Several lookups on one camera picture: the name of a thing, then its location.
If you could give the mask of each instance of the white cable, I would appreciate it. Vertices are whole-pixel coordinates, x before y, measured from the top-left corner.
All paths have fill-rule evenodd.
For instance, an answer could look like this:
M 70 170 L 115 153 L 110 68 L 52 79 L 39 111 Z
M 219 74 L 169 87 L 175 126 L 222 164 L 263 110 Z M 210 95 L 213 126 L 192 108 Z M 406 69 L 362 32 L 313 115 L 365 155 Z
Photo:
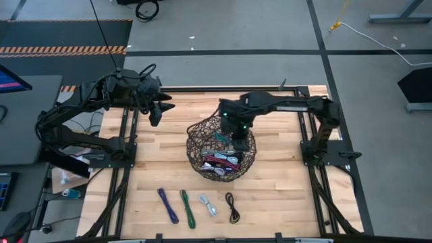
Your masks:
M 202 202 L 204 205 L 207 206 L 207 209 L 209 210 L 211 216 L 216 216 L 216 208 L 215 206 L 210 204 L 209 199 L 207 199 L 207 197 L 204 194 L 200 194 L 200 202 Z
M 205 163 L 203 166 L 201 166 L 201 170 L 211 170 L 216 172 L 216 174 L 220 176 L 225 175 L 225 170 L 223 170 L 222 168 L 213 167 L 209 163 Z
M 215 154 L 216 159 L 225 159 L 226 161 L 230 162 L 233 165 L 237 165 L 238 159 L 236 157 L 226 157 L 225 155 L 222 155 L 220 153 Z
M 343 22 L 339 22 L 341 25 L 343 25 L 343 26 L 346 26 L 346 27 L 348 27 L 349 29 L 351 29 L 352 31 L 354 31 L 355 33 L 357 33 L 357 34 L 359 34 L 359 35 L 361 35 L 361 36 L 363 36 L 363 37 L 366 37 L 366 38 L 368 38 L 369 40 L 371 40 L 371 41 L 373 41 L 374 43 L 377 43 L 378 45 L 380 45 L 380 46 L 382 46 L 382 47 L 384 47 L 384 48 L 386 48 L 386 49 L 389 49 L 390 51 L 393 51 L 394 53 L 396 53 L 396 54 L 398 54 L 408 65 L 411 65 L 411 66 L 418 66 L 418 65 L 431 65 L 432 64 L 432 62 L 427 62 L 427 63 L 415 63 L 415 64 L 413 64 L 413 63 L 410 63 L 407 59 L 405 59 L 405 57 L 402 55 L 402 54 L 400 54 L 397 50 L 395 50 L 395 49 L 393 49 L 393 48 L 391 48 L 391 47 L 388 47 L 388 46 L 386 46 L 386 45 L 383 45 L 383 44 L 381 44 L 378 40 L 375 40 L 374 38 L 372 38 L 372 37 L 370 37 L 370 36 L 368 36 L 368 35 L 366 35 L 366 34 L 363 34 L 363 33 L 361 33 L 361 32 L 359 32 L 359 31 L 357 31 L 357 30 L 355 30 L 353 27 L 351 27 L 351 26 L 349 26 L 349 25 L 347 25 L 347 24 L 345 24 L 345 23 L 343 23 Z

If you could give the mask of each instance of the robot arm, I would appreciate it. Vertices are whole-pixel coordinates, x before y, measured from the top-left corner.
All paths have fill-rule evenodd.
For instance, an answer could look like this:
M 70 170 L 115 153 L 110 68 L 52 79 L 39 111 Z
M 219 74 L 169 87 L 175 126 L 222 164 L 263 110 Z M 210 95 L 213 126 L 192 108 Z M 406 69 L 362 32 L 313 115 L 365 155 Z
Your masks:
M 171 97 L 160 91 L 159 77 L 150 76 L 155 67 L 156 65 L 152 64 L 140 74 L 117 68 L 97 81 L 83 83 L 70 99 L 39 115 L 35 125 L 36 135 L 46 147 L 56 153 L 60 153 L 58 149 L 73 145 L 103 150 L 110 154 L 113 160 L 127 159 L 124 138 L 104 139 L 78 134 L 62 124 L 82 112 L 118 107 L 138 108 L 143 114 L 150 113 L 151 125 L 157 126 L 162 113 L 172 109 L 174 105 L 162 103 Z
M 264 91 L 254 91 L 243 94 L 237 101 L 219 101 L 221 130 L 224 134 L 232 135 L 236 150 L 247 151 L 246 136 L 248 129 L 253 127 L 255 117 L 273 111 L 309 111 L 318 118 L 321 125 L 317 135 L 312 138 L 311 146 L 311 153 L 316 157 L 322 157 L 326 152 L 331 131 L 340 124 L 339 105 L 327 97 L 279 97 Z

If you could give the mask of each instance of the wooden table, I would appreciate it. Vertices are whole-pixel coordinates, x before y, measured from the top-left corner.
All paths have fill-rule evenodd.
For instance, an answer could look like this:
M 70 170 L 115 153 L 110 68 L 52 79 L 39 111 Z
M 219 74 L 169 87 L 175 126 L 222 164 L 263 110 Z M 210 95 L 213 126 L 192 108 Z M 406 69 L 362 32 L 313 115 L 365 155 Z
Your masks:
M 309 86 L 309 90 L 311 95 L 327 95 L 325 86 Z M 138 152 L 129 179 L 122 239 L 151 239 L 158 233 L 164 238 L 274 238 L 275 232 L 281 232 L 283 237 L 319 236 L 308 170 L 302 163 L 299 145 L 302 137 L 296 113 L 274 112 L 256 117 L 252 131 L 258 152 L 254 164 L 241 178 L 230 183 L 213 182 L 191 168 L 186 156 L 186 128 L 210 116 L 219 98 L 238 99 L 242 93 L 170 93 L 173 97 L 170 103 L 176 107 L 163 114 L 156 128 L 150 126 L 146 115 L 140 114 Z M 292 92 L 276 94 L 292 95 Z M 122 109 L 110 109 L 104 115 L 100 135 L 104 138 L 118 136 L 121 120 Z M 332 138 L 338 139 L 337 131 Z M 362 231 L 350 177 L 330 166 L 327 174 L 334 203 L 346 219 Z M 89 229 L 105 207 L 110 178 L 111 169 L 105 169 L 88 186 L 79 236 Z M 165 189 L 180 219 L 179 224 L 171 223 L 156 191 L 160 187 Z M 181 189 L 189 194 L 196 229 L 188 227 L 179 194 Z M 234 195 L 235 206 L 241 214 L 235 225 L 229 223 L 226 192 Z M 202 193 L 217 207 L 216 217 L 211 217 L 199 202 L 198 195 Z M 322 205 L 327 220 L 327 208 L 323 202 Z M 111 222 L 115 222 L 116 215 L 114 210 Z

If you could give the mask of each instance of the concrete floor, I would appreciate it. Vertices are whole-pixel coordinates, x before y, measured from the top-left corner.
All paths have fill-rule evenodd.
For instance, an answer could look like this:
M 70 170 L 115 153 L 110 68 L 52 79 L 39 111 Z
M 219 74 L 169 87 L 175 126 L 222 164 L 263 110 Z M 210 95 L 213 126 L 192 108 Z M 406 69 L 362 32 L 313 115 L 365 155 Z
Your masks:
M 0 0 L 0 18 L 9 18 L 18 1 Z M 329 50 L 382 49 L 347 28 L 332 33 L 342 0 L 314 0 L 325 46 Z M 371 25 L 369 14 L 397 12 L 408 0 L 351 1 L 343 22 L 391 47 L 432 49 L 432 25 Z M 134 12 L 109 0 L 94 0 L 100 18 L 132 18 Z M 164 0 L 152 22 L 134 21 L 128 51 L 189 51 L 237 49 L 317 50 L 306 1 L 301 0 Z M 432 14 L 432 1 L 417 10 Z M 87 1 L 27 0 L 18 19 L 94 18 Z M 432 61 L 430 55 L 407 55 L 412 62 Z M 395 55 L 334 55 L 329 57 L 342 102 L 373 229 L 380 236 L 432 239 L 432 113 L 404 110 L 406 99 L 397 82 L 414 68 Z M 164 85 L 327 84 L 319 55 L 201 55 L 127 57 L 125 68 L 141 70 L 156 63 Z M 88 118 L 77 119 L 88 122 Z M 51 203 L 46 221 L 59 207 L 79 215 L 80 207 Z M 76 222 L 57 231 L 32 234 L 32 242 L 70 239 Z

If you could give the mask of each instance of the small bottle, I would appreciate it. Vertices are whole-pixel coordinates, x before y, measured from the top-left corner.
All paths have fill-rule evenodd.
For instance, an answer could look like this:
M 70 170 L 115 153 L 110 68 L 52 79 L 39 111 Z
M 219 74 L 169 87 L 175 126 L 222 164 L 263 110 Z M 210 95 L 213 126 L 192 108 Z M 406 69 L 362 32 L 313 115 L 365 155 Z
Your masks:
M 81 192 L 79 190 L 74 189 L 65 189 L 62 193 L 62 196 L 66 196 L 68 198 L 78 199 L 81 197 Z

